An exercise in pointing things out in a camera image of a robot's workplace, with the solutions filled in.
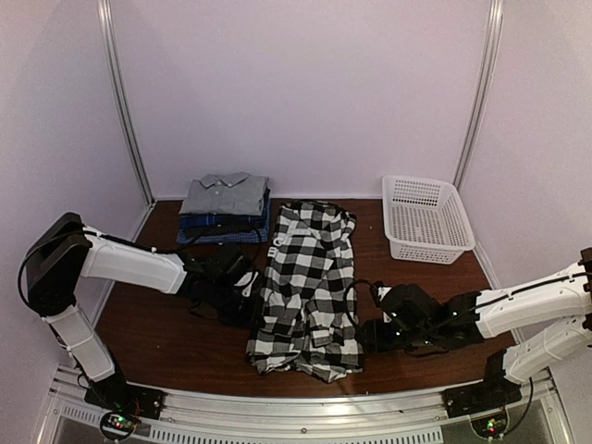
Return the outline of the black white plaid shirt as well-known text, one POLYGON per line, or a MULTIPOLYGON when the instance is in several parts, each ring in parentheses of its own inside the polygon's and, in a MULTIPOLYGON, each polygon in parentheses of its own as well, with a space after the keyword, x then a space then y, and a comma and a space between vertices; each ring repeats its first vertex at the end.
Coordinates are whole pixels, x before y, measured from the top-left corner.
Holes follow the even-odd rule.
POLYGON ((259 375, 297 371, 333 383, 363 371, 353 287, 356 222, 334 203, 279 207, 246 347, 259 375))

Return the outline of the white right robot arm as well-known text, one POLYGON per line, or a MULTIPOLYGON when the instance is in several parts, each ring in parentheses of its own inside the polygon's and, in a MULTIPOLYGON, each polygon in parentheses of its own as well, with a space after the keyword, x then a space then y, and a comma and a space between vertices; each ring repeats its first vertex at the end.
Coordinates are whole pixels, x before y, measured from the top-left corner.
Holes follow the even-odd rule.
POLYGON ((386 287, 377 282, 370 293, 380 319, 364 322, 356 338, 372 352, 431 354, 459 350, 510 330, 549 322, 543 331, 489 356, 474 398, 480 407, 495 407, 518 392, 538 371, 591 342, 591 251, 578 262, 529 283, 500 290, 467 292, 440 303, 416 284, 386 287))

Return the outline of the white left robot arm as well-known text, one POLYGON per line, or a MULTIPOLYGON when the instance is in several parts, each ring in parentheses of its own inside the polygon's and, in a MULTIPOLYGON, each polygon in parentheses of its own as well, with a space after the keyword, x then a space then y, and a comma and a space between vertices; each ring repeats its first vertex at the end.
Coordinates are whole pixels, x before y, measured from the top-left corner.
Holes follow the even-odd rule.
POLYGON ((86 314, 91 290, 117 283, 153 290, 205 304, 221 322, 243 327, 253 318, 260 280, 253 259, 234 243, 196 257, 186 245, 159 249, 109 235, 72 212, 32 244, 17 277, 21 300, 60 340, 91 393, 114 411, 127 409, 133 392, 86 314))

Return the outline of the blue white checked folded shirt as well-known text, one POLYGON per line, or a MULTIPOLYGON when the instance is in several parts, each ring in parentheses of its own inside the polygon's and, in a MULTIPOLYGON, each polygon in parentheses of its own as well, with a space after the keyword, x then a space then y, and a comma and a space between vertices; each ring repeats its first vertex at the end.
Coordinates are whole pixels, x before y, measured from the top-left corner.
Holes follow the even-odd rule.
POLYGON ((179 231, 177 235, 177 244, 222 244, 222 243, 238 243, 238 244, 257 244, 267 242, 269 231, 267 232, 242 232, 230 233, 222 236, 201 236, 201 237, 187 237, 179 231))

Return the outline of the dark folded shirt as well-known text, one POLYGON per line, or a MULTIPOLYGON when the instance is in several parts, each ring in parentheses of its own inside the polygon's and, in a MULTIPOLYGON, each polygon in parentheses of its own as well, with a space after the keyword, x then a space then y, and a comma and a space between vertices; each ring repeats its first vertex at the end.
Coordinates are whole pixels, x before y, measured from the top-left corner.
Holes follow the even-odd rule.
POLYGON ((242 233, 252 231, 263 231, 269 230, 268 225, 256 225, 256 224, 239 224, 239 225, 212 225, 207 227, 192 227, 192 228, 181 228, 179 231, 187 237, 201 237, 201 236, 222 236, 230 233, 242 233))

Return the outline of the grey folded shirt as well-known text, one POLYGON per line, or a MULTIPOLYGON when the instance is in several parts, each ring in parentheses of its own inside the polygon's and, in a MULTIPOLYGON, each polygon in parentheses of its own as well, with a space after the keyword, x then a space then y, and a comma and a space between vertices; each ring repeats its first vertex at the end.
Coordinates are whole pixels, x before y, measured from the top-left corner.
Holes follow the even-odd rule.
POLYGON ((194 179, 179 213, 259 216, 265 207, 268 177, 237 172, 194 179))

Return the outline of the white plastic laundry basket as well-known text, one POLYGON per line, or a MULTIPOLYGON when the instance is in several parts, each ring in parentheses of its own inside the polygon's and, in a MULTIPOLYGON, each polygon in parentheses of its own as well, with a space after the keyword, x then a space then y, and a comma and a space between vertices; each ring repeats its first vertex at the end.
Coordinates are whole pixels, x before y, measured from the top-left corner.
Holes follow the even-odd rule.
POLYGON ((384 232, 393 259, 451 265, 475 248, 454 185, 400 175, 386 175, 381 185, 384 232))

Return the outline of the right circuit board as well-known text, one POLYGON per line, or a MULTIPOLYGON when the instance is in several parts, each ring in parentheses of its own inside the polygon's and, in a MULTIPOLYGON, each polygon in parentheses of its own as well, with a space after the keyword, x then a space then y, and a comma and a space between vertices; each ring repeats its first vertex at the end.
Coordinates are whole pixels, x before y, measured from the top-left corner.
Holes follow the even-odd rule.
POLYGON ((492 440, 500 438, 506 432, 509 418, 505 413, 495 413, 473 417, 470 424, 479 438, 492 440))

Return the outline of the circuit board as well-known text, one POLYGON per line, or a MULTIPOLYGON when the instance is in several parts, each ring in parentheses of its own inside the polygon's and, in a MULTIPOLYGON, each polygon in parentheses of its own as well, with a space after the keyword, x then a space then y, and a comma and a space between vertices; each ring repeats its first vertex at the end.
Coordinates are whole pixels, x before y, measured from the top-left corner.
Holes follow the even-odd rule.
POLYGON ((105 413, 99 422, 99 430, 105 438, 121 440, 129 438, 138 427, 139 421, 123 414, 105 413))
POLYGON ((509 418, 505 413, 495 413, 473 417, 470 424, 479 438, 492 440, 500 438, 506 432, 509 418))

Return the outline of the left circuit board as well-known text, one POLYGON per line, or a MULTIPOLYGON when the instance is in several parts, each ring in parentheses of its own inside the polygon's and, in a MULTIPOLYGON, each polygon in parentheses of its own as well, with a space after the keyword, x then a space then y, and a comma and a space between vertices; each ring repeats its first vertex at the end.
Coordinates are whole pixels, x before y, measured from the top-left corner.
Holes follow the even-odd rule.
POLYGON ((105 438, 121 440, 129 438, 138 427, 139 421, 123 414, 105 413, 99 422, 99 430, 105 438))

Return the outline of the aluminium front rail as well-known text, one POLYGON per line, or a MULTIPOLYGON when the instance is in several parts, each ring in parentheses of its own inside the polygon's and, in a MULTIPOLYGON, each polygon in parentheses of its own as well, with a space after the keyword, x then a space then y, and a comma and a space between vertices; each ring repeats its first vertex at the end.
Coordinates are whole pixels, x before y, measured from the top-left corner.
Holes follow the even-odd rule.
MULTIPOLYGON (((79 371, 57 367, 33 443, 112 443, 99 431, 105 409, 84 401, 79 371)), ((159 419, 121 443, 574 443, 549 371, 534 379, 521 424, 501 440, 473 430, 472 416, 449 417, 444 389, 325 398, 215 395, 161 389, 159 419)))

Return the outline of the left aluminium frame post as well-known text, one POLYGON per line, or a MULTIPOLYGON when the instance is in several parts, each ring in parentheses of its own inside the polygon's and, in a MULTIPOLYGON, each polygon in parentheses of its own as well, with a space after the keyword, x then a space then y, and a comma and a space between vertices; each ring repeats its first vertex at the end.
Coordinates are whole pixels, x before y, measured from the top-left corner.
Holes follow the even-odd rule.
POLYGON ((103 35, 106 64, 112 84, 118 120, 129 153, 131 167, 141 191, 142 199, 144 204, 150 207, 154 205, 155 197, 148 179, 148 174, 142 159, 136 131, 132 121, 124 76, 121 70, 117 50, 117 36, 111 2, 108 0, 98 0, 97 12, 101 33, 103 35))

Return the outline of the aluminium frame post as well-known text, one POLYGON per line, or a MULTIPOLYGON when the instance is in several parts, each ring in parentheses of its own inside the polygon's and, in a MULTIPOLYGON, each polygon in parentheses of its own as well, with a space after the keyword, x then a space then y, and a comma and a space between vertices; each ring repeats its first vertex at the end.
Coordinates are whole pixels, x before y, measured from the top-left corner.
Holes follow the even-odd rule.
POLYGON ((502 0, 491 0, 489 2, 485 40, 475 87, 475 97, 453 180, 453 185, 458 190, 462 187, 466 178, 485 114, 487 97, 493 81, 500 49, 500 39, 503 29, 503 9, 504 2, 502 0))
POLYGON ((141 191, 142 199, 144 204, 150 207, 154 205, 155 197, 148 179, 148 174, 142 159, 136 131, 132 121, 124 76, 121 70, 117 50, 117 36, 111 2, 108 0, 98 0, 97 12, 101 33, 103 35, 106 64, 112 84, 118 120, 129 153, 131 167, 141 191))

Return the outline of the right aluminium frame post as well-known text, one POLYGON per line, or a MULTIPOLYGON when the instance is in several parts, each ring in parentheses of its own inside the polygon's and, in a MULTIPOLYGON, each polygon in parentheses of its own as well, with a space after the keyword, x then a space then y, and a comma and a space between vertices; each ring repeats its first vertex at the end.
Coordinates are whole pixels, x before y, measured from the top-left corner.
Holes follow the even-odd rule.
POLYGON ((500 49, 500 39, 503 29, 503 9, 504 2, 502 0, 491 0, 489 2, 485 40, 475 87, 475 97, 453 180, 453 185, 458 190, 462 187, 466 178, 485 114, 487 97, 493 81, 500 49))

